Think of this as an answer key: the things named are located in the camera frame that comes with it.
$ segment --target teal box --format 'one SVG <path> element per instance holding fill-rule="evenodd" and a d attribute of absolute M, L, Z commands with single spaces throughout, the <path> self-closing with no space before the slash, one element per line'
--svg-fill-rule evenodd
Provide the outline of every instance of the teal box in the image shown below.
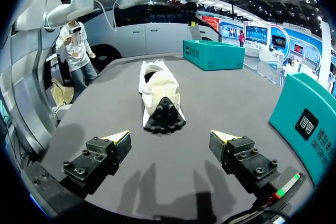
<path fill-rule="evenodd" d="M 245 48 L 208 40 L 184 40 L 183 57 L 205 71 L 242 69 Z"/>
<path fill-rule="evenodd" d="M 308 75 L 288 74 L 269 123 L 296 152 L 317 185 L 335 153 L 335 98 Z"/>

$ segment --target green light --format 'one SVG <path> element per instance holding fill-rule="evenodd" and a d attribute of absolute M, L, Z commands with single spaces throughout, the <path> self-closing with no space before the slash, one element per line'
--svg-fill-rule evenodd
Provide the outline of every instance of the green light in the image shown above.
<path fill-rule="evenodd" d="M 278 194 L 280 197 L 282 197 L 283 195 L 285 195 L 285 192 L 284 192 L 282 189 L 280 189 L 280 190 L 277 191 L 277 194 Z"/>

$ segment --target display screen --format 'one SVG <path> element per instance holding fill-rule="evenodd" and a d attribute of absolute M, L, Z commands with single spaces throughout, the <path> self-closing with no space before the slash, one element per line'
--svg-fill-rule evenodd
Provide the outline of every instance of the display screen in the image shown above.
<path fill-rule="evenodd" d="M 294 45 L 294 51 L 303 55 L 303 47 L 301 47 L 299 45 Z"/>
<path fill-rule="evenodd" d="M 222 36 L 225 38 L 238 39 L 239 30 L 228 26 L 222 26 Z"/>
<path fill-rule="evenodd" d="M 276 35 L 272 35 L 272 44 L 274 48 L 278 49 L 285 49 L 286 47 L 286 39 L 283 37 L 279 37 Z"/>
<path fill-rule="evenodd" d="M 258 26 L 246 26 L 246 40 L 267 45 L 268 29 Z"/>

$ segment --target person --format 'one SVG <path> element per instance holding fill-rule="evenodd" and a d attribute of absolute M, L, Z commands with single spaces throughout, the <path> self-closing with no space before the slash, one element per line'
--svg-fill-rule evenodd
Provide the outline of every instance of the person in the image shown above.
<path fill-rule="evenodd" d="M 243 30 L 239 30 L 239 43 L 241 47 L 244 47 L 245 36 Z"/>
<path fill-rule="evenodd" d="M 83 23 L 74 19 L 62 27 L 56 41 L 56 52 L 67 60 L 75 88 L 81 93 L 97 77 L 90 61 L 96 55 L 87 41 Z"/>

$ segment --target white car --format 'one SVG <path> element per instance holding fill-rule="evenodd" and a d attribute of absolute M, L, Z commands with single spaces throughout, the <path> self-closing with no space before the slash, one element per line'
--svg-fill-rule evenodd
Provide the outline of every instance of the white car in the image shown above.
<path fill-rule="evenodd" d="M 112 23 L 112 8 L 106 8 L 106 13 Z M 123 57 L 182 52 L 183 40 L 193 39 L 188 22 L 198 24 L 203 40 L 222 39 L 220 33 L 194 14 L 166 3 L 116 8 L 114 15 L 117 31 L 109 27 L 102 10 L 78 19 L 85 25 L 88 42 L 97 56 L 92 63 L 98 71 Z"/>

